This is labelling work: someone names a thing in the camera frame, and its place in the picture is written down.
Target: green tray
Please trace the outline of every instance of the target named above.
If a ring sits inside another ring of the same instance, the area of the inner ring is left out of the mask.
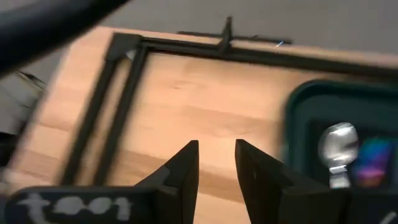
[[[313,80],[297,87],[285,108],[284,162],[307,176],[328,184],[328,169],[318,159],[314,121],[398,134],[398,89],[391,86]]]

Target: wooden table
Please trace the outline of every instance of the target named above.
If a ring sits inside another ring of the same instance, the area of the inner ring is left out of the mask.
[[[103,64],[113,32],[217,44],[220,40],[178,34],[97,27],[65,54],[48,94],[21,142],[8,178],[13,190],[59,181],[71,143]],[[364,54],[234,41],[248,49],[289,52],[393,67],[398,56]],[[111,124],[129,64],[118,68],[100,122],[83,160],[80,185],[90,184]],[[113,165],[109,185],[134,185],[171,158],[191,139],[200,142],[200,186],[195,223],[249,223],[234,163],[235,139],[249,141],[278,158],[284,103],[289,93],[314,78],[347,80],[346,75],[292,68],[152,54]]]

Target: white label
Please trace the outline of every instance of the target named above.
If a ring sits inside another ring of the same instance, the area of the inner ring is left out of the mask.
[[[18,205],[25,205],[28,208],[28,216],[35,224],[56,224],[48,222],[45,219],[43,208],[51,205],[48,200],[44,200],[40,194],[32,193],[26,199],[17,203]],[[111,207],[115,205],[118,207],[116,219],[119,221],[128,221],[131,214],[131,206],[133,203],[125,197],[119,197],[114,202],[107,197],[98,197],[92,200],[88,205],[85,205],[80,197],[64,197],[59,199],[52,210],[55,214],[63,215],[77,215],[82,210],[89,210],[94,215],[102,215],[106,213]]]

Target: gray floor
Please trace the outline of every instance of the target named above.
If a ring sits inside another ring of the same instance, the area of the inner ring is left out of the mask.
[[[0,11],[33,1],[0,0]],[[238,35],[288,37],[302,45],[398,54],[397,7],[394,0],[135,0],[103,25],[160,32],[220,32],[226,17],[233,16]],[[61,54],[59,50],[24,70],[47,82]],[[24,98],[15,80],[2,80],[0,85]],[[1,108],[15,107],[11,104],[0,94]],[[6,110],[0,110],[0,118],[0,131],[10,131],[15,119]]]

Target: black metal frame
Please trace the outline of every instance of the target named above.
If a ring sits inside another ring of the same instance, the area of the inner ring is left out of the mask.
[[[231,41],[233,39],[231,18],[228,18],[221,36],[223,38],[220,40],[219,44],[212,45],[180,40],[142,37],[135,34],[115,33],[105,58],[104,69],[101,72],[96,90],[91,99],[88,111],[86,112],[86,116],[75,141],[75,145],[72,148],[70,159],[60,183],[62,185],[74,184],[79,170],[78,164],[80,163],[84,148],[95,126],[98,111],[103,104],[103,98],[108,89],[109,82],[112,79],[117,64],[128,51],[134,50],[135,57],[118,104],[117,112],[114,115],[113,124],[106,138],[103,153],[99,160],[100,164],[97,167],[93,179],[94,185],[103,185],[106,182],[108,170],[118,151],[119,138],[122,134],[124,122],[128,116],[136,87],[140,82],[147,56],[152,52],[299,68],[319,72],[344,73],[361,77],[381,78],[389,82],[398,80],[398,68],[394,69],[375,65],[361,65],[358,63],[339,62],[286,53],[233,47],[231,45]]]
[[[182,34],[182,35],[192,35],[196,37],[212,37],[212,38],[222,38],[221,34],[212,34],[212,33],[205,33],[205,32],[190,32],[190,31],[178,31],[177,34]],[[276,45],[292,45],[293,41],[289,39],[283,39],[283,38],[270,38],[270,37],[263,37],[261,35],[253,35],[251,37],[249,36],[241,36],[241,35],[234,35],[233,36],[234,40],[247,40],[251,42],[268,42],[268,43],[273,43]]]

